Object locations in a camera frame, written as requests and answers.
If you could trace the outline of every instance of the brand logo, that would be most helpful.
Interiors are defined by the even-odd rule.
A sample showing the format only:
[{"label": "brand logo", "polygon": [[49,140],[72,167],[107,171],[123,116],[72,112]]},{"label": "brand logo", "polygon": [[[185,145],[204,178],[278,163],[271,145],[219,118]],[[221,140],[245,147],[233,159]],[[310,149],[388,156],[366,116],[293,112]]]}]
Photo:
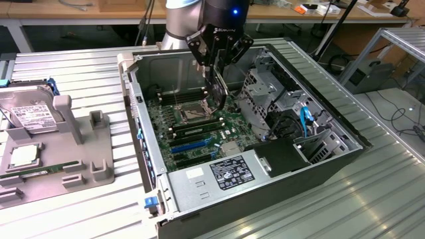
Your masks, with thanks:
[{"label": "brand logo", "polygon": [[236,29],[224,29],[224,28],[215,28],[213,29],[213,32],[217,33],[217,32],[236,32]]}]

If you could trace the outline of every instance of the motherboard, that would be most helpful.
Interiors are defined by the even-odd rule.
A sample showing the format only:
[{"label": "motherboard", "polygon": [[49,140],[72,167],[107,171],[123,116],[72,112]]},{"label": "motherboard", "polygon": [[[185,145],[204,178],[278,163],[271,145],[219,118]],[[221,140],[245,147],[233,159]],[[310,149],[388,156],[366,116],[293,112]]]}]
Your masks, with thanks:
[{"label": "motherboard", "polygon": [[237,103],[228,97],[223,110],[212,99],[163,104],[148,101],[148,112],[168,171],[176,171],[244,152],[259,143]]}]

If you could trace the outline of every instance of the power supply label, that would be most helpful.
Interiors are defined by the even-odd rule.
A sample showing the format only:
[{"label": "power supply label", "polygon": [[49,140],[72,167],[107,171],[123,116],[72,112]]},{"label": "power supply label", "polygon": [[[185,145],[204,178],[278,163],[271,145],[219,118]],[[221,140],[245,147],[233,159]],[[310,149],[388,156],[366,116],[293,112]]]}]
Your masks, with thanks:
[{"label": "power supply label", "polygon": [[55,118],[47,105],[11,108],[21,126],[27,130],[47,128],[56,125]]},{"label": "power supply label", "polygon": [[243,156],[213,163],[211,168],[221,190],[231,189],[255,180]]}]

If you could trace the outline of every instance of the ribbed aluminum surface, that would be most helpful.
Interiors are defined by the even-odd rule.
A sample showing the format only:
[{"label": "ribbed aluminum surface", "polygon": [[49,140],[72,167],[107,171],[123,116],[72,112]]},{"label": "ribbed aluminum surface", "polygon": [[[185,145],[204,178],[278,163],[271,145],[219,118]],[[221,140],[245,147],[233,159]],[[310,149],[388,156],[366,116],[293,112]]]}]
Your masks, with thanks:
[{"label": "ribbed aluminum surface", "polygon": [[[362,111],[356,99],[337,87],[334,79],[296,45],[281,39],[257,43],[275,45],[374,148],[322,186],[201,238],[424,238],[425,168],[412,149],[377,125],[374,117]],[[117,177],[111,185],[0,210],[1,236],[72,239],[155,236],[155,230],[141,223],[145,215],[139,202],[144,193],[115,63],[119,52],[140,50],[117,48],[19,55],[15,80],[51,75],[61,93],[73,97],[76,116],[93,109],[108,113],[113,122]]]},{"label": "ribbed aluminum surface", "polygon": [[385,28],[381,36],[425,63],[425,29]]}]

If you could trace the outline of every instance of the hard drive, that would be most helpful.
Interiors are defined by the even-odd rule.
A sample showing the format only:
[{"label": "hard drive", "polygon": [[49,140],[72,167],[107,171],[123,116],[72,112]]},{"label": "hard drive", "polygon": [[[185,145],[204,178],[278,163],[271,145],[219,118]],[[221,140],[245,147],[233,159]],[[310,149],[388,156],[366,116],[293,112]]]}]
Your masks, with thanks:
[{"label": "hard drive", "polygon": [[41,80],[0,88],[0,109],[11,127],[24,127],[29,133],[57,130],[56,123],[64,118],[53,108],[53,97],[59,94],[53,85]]}]

